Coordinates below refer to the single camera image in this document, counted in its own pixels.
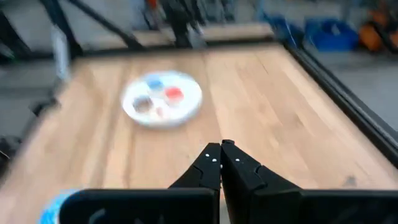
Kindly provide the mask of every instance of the blue bin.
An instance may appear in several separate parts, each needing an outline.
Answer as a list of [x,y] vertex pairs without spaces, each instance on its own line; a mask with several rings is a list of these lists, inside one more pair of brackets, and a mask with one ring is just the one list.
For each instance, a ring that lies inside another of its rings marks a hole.
[[358,34],[349,25],[336,19],[307,20],[305,36],[307,41],[323,52],[350,51],[359,40]]

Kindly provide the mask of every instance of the wooden table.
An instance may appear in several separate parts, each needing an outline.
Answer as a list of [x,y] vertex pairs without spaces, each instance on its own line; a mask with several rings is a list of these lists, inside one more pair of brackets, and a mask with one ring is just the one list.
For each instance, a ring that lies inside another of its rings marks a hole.
[[[168,130],[121,109],[133,79],[190,74],[203,90],[192,120]],[[0,223],[33,223],[63,189],[166,188],[208,142],[236,145],[311,189],[396,189],[398,171],[279,45],[81,60],[0,189]]]

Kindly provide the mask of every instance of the white plate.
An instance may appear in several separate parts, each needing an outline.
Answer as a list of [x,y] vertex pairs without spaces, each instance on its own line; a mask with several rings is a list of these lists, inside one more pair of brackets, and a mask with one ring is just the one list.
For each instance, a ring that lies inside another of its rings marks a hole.
[[[152,102],[151,108],[146,112],[139,112],[134,107],[142,99],[150,99]],[[122,107],[141,125],[168,128],[178,126],[191,118],[198,111],[201,101],[199,84],[187,74],[178,71],[152,72],[127,86]]]

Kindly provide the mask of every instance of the blue object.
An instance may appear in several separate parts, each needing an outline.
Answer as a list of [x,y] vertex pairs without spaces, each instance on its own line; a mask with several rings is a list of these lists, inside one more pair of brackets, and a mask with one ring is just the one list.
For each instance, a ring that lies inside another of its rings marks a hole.
[[147,85],[151,90],[159,90],[163,88],[163,83],[160,80],[147,81]]
[[46,207],[40,217],[38,224],[56,224],[62,203],[77,190],[67,190],[65,193],[57,196],[48,207]]
[[349,25],[336,19],[308,19],[305,37],[322,52],[353,50],[359,40],[358,34]]

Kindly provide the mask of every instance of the red object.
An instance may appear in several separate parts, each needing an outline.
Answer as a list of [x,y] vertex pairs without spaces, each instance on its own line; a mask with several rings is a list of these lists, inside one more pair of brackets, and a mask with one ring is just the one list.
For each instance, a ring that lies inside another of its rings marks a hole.
[[147,0],[147,3],[151,9],[156,9],[157,0]]
[[183,98],[183,94],[182,94],[181,90],[177,87],[167,88],[165,90],[165,94],[171,100],[174,100],[177,98]]

